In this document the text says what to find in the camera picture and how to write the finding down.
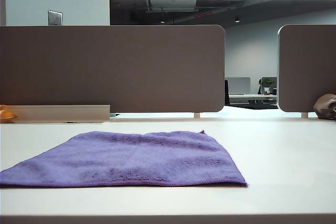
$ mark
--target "desk divider panel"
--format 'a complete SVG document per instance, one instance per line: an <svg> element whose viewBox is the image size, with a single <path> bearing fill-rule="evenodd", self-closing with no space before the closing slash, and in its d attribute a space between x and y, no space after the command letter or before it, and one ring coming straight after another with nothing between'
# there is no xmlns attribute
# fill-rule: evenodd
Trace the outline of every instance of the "desk divider panel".
<svg viewBox="0 0 336 224"><path fill-rule="evenodd" d="M0 27L0 103L111 112L224 105L221 26Z"/></svg>
<svg viewBox="0 0 336 224"><path fill-rule="evenodd" d="M317 99L336 94L336 25L286 25L279 31L278 104L312 112Z"/></svg>

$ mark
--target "wall plate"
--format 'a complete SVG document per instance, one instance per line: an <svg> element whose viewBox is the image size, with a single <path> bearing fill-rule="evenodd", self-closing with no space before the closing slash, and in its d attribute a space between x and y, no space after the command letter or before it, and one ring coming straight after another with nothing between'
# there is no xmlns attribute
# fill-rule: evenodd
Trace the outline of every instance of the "wall plate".
<svg viewBox="0 0 336 224"><path fill-rule="evenodd" d="M48 25L49 26L62 26L63 13L54 10L48 10Z"/></svg>

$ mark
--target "potted plant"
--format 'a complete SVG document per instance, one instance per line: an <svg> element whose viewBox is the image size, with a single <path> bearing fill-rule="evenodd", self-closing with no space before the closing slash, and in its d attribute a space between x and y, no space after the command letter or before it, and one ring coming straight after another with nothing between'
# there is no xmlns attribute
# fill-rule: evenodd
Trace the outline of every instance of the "potted plant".
<svg viewBox="0 0 336 224"><path fill-rule="evenodd" d="M273 84L274 81L269 79L269 78L262 78L261 80L259 80L259 85L261 85L262 87L264 87L264 94L270 94L270 85Z"/></svg>

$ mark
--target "purple microfiber towel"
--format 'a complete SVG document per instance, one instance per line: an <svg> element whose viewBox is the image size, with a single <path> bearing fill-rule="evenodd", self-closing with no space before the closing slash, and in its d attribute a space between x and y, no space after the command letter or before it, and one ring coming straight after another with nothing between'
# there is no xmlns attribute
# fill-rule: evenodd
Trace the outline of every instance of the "purple microfiber towel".
<svg viewBox="0 0 336 224"><path fill-rule="evenodd" d="M0 173L2 187L247 186L215 139L188 131L88 132Z"/></svg>

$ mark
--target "desk surface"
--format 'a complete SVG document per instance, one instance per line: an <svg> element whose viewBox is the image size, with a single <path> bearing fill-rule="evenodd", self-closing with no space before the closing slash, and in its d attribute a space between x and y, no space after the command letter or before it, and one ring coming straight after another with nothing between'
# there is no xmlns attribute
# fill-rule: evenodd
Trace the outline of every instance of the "desk surface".
<svg viewBox="0 0 336 224"><path fill-rule="evenodd" d="M270 98L277 98L277 95L274 94L229 94L229 98L243 98L243 99L248 99L248 98L253 98L253 99L270 99Z"/></svg>
<svg viewBox="0 0 336 224"><path fill-rule="evenodd" d="M334 121L299 113L224 107L218 113L121 114L105 123L1 125L1 170L88 131L205 132L230 153L249 183L234 187L2 189L3 223L324 223L336 220Z"/></svg>

